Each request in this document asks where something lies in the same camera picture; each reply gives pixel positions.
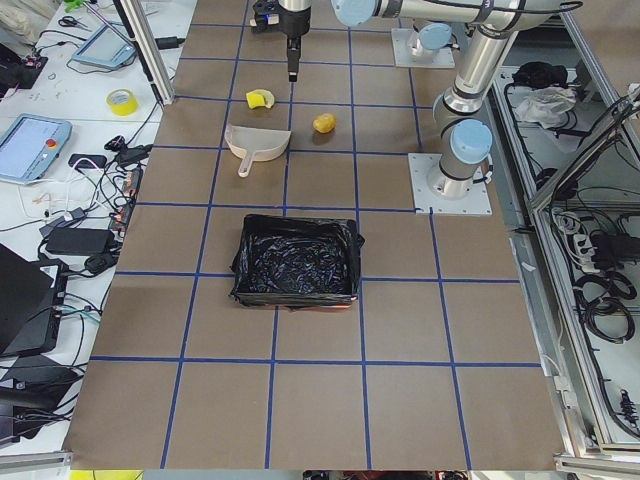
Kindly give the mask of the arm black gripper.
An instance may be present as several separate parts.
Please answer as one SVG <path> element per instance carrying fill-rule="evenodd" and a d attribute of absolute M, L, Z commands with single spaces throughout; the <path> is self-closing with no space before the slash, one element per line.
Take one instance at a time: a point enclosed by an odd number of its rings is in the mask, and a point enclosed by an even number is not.
<path fill-rule="evenodd" d="M 310 29 L 311 0 L 279 0 L 279 26 L 287 36 L 304 36 Z M 296 83 L 301 59 L 301 37 L 287 38 L 287 69 L 290 83 Z"/>

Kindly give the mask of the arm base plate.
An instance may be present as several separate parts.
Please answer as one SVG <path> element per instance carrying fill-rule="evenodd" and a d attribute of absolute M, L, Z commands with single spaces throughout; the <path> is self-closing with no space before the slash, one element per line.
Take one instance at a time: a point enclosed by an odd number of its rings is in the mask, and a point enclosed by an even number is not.
<path fill-rule="evenodd" d="M 416 214 L 491 216 L 487 182 L 478 167 L 467 180 L 453 180 L 440 169 L 441 154 L 410 153 L 409 173 Z"/>
<path fill-rule="evenodd" d="M 391 30 L 396 67 L 453 69 L 451 28 L 446 24 L 430 24 L 416 31 L 413 28 Z"/>

